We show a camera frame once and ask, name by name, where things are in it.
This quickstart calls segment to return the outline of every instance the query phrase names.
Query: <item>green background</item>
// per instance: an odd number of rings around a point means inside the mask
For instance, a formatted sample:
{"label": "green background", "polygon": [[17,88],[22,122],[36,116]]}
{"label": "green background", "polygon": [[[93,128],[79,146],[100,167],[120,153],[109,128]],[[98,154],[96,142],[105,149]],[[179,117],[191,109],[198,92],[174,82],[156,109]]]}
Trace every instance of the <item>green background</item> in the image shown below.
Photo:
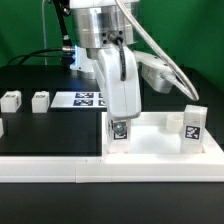
{"label": "green background", "polygon": [[[224,91],[224,1],[141,0],[141,23],[178,65],[195,68]],[[0,66],[44,48],[42,0],[0,1]],[[61,46],[53,5],[45,5],[48,47]],[[74,40],[72,23],[66,18]],[[138,50],[149,52],[140,41]],[[28,64],[43,64],[32,59]],[[59,59],[49,59],[49,64]]]}

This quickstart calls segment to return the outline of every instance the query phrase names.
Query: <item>black tabletop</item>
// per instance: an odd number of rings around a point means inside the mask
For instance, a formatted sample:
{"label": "black tabletop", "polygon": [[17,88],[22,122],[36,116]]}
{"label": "black tabletop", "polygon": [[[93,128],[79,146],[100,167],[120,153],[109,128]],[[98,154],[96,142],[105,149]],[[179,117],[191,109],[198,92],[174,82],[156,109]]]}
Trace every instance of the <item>black tabletop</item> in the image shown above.
{"label": "black tabletop", "polygon": [[[198,102],[191,102],[175,88],[169,95],[156,93],[141,80],[143,110],[183,111],[186,104],[208,106],[206,127],[223,147],[223,93],[196,71],[188,68],[184,71],[199,92]],[[1,68],[0,93],[19,88],[25,95],[24,107],[16,115],[17,117],[12,118],[11,115],[6,117],[13,121],[10,129],[16,128],[16,122],[26,123],[32,116],[27,102],[30,102],[33,92],[48,89],[53,97],[56,91],[62,89],[97,90],[94,81],[91,82],[92,84],[88,82],[85,84],[85,81],[81,80],[79,85],[74,87],[77,83],[74,77],[58,66]],[[89,112],[50,111],[49,116],[67,117],[68,114],[69,117],[72,113]],[[100,112],[91,112],[92,118],[96,118],[95,123],[97,123],[98,113]],[[19,116],[22,116],[25,121],[22,119],[15,121]],[[0,222],[4,224],[221,224],[224,223],[223,209],[223,183],[0,184]]]}

